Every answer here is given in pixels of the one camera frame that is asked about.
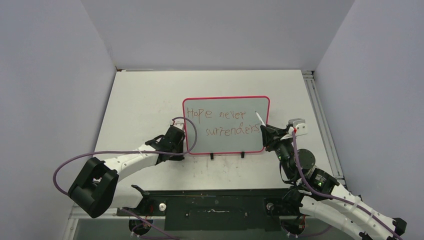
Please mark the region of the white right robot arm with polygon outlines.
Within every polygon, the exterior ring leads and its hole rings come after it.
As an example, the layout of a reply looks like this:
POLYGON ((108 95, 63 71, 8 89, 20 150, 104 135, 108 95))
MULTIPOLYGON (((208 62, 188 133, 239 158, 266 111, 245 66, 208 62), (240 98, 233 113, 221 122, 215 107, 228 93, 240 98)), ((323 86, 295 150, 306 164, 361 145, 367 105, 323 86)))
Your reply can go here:
POLYGON ((261 123, 262 144, 275 152, 279 172, 289 184, 282 197, 283 209, 299 217, 314 217, 355 240, 400 240, 407 222, 389 217, 352 194, 335 177, 316 166, 313 153, 297 147, 297 137, 306 134, 302 119, 294 119, 286 128, 261 123))

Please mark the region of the pink framed whiteboard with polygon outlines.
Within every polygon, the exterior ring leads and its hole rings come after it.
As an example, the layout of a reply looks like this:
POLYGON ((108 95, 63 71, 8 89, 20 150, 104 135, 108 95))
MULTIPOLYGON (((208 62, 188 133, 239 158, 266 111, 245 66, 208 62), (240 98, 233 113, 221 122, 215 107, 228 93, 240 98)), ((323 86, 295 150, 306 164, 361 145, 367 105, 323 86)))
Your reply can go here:
POLYGON ((182 101, 185 144, 191 155, 263 151, 257 111, 267 123, 271 100, 265 95, 189 97, 182 101))

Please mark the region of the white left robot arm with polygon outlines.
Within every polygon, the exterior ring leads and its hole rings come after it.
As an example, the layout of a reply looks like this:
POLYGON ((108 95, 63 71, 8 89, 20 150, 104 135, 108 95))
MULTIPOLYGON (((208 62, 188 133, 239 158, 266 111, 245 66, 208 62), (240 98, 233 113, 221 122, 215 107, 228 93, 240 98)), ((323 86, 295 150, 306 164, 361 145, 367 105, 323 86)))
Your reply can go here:
POLYGON ((164 135, 145 142, 134 151, 117 157, 86 161, 67 196, 90 217, 97 218, 112 208, 130 208, 136 215, 149 210, 147 193, 138 185, 120 186, 132 174, 165 161, 180 161, 184 150, 184 124, 171 125, 164 135))

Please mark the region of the white whiteboard marker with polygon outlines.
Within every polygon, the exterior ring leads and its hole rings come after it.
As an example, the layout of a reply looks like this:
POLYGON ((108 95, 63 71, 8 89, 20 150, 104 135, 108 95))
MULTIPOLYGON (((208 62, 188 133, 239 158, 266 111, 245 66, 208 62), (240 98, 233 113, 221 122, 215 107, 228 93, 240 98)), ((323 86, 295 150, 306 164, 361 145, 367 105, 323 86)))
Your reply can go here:
POLYGON ((260 116, 260 114, 259 114, 257 111, 255 111, 255 114, 256 114, 256 116, 257 116, 257 118, 258 118, 259 122, 260 122, 260 125, 261 125, 261 126, 266 127, 266 126, 267 126, 267 124, 263 121, 263 119, 262 119, 262 117, 260 116))

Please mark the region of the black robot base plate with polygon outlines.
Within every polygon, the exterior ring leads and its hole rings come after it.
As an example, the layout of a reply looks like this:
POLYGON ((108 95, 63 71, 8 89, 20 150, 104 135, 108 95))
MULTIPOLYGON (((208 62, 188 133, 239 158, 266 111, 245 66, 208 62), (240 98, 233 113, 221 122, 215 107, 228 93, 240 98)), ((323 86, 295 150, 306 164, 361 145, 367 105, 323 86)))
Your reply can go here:
POLYGON ((166 231, 241 231, 281 227, 302 229, 300 195, 293 189, 165 190, 151 191, 128 211, 164 221, 166 231))

